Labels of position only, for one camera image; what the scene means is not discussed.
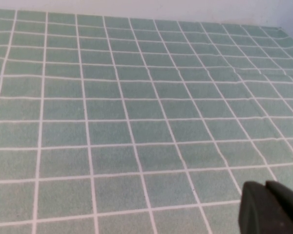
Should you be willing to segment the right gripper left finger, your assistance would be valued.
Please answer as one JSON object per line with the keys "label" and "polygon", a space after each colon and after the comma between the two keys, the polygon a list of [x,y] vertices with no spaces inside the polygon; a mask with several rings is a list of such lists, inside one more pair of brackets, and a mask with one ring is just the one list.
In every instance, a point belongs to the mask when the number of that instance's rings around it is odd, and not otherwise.
{"label": "right gripper left finger", "polygon": [[243,185],[238,224],[242,234],[293,234],[293,223],[274,195],[255,181]]}

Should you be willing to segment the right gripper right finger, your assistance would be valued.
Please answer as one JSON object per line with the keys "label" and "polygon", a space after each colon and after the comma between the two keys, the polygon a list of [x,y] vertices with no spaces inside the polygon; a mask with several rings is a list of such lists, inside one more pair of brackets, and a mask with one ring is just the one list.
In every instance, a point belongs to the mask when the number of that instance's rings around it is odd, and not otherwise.
{"label": "right gripper right finger", "polygon": [[267,181],[266,188],[274,195],[287,217],[293,223],[293,190],[277,181]]}

